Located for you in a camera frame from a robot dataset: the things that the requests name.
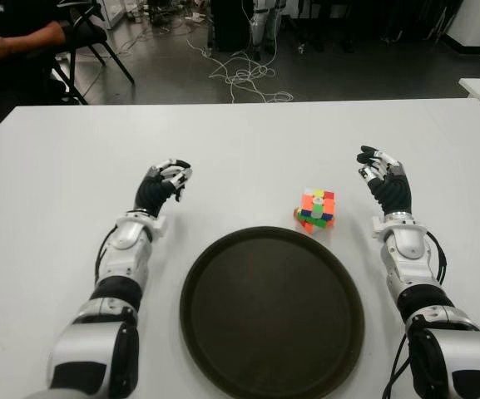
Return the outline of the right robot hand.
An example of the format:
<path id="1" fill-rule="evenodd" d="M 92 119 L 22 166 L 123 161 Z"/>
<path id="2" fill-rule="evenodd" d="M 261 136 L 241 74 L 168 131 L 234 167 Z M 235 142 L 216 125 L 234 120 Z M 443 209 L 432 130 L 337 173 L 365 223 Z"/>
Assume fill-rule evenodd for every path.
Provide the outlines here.
<path id="1" fill-rule="evenodd" d="M 412 213 L 412 195 L 403 164 L 387 153 L 362 145 L 359 174 L 385 215 Z"/>

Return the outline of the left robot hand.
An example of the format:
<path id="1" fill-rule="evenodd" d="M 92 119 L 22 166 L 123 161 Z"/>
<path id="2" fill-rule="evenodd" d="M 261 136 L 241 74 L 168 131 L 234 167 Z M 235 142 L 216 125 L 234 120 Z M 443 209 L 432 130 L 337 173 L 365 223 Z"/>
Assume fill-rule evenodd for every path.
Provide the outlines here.
<path id="1" fill-rule="evenodd" d="M 170 158 L 152 165 L 136 191 L 134 209 L 143 210 L 157 218 L 162 206 L 172 195 L 177 202 L 181 201 L 191 175 L 191 165 L 183 160 Z"/>

